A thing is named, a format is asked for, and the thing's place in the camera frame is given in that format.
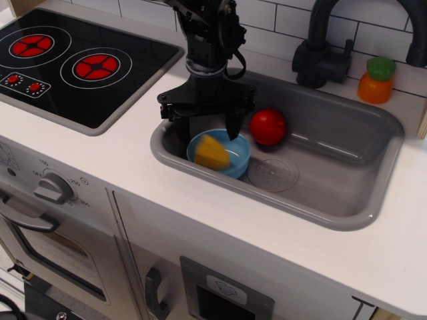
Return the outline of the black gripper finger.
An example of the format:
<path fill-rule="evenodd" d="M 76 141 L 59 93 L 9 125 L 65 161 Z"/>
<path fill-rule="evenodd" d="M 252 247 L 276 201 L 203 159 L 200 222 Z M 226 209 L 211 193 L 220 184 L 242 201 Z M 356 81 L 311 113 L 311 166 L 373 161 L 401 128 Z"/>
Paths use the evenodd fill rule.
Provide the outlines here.
<path fill-rule="evenodd" d="M 243 113 L 226 114 L 226 131 L 230 140 L 234 140 L 240 134 L 244 123 L 245 115 Z"/>
<path fill-rule="evenodd" d="M 173 116 L 173 127 L 177 134 L 178 139 L 185 144 L 188 144 L 191 140 L 190 137 L 190 125 L 189 117 L 184 117 L 181 115 Z"/>

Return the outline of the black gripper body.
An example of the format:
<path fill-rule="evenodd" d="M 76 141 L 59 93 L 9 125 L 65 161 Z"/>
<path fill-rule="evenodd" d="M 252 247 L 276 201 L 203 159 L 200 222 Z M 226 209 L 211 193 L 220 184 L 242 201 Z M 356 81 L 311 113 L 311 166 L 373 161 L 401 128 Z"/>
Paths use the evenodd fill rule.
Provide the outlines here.
<path fill-rule="evenodd" d="M 224 115 L 229 123 L 242 122 L 254 109 L 257 89 L 224 76 L 201 78 L 194 75 L 179 87 L 157 96 L 162 119 Z"/>

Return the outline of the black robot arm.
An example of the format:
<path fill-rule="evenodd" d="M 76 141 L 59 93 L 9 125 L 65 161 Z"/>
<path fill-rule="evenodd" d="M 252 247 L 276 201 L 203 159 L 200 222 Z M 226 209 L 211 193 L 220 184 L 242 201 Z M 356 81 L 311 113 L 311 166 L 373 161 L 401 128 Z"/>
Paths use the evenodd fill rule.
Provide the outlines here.
<path fill-rule="evenodd" d="M 238 83 L 246 73 L 239 52 L 246 29 L 235 1 L 166 1 L 178 16 L 187 41 L 188 80 L 158 95 L 161 118 L 172 122 L 179 140 L 189 143 L 190 118 L 224 115 L 226 131 L 235 139 L 246 115 L 254 110 L 256 88 Z"/>

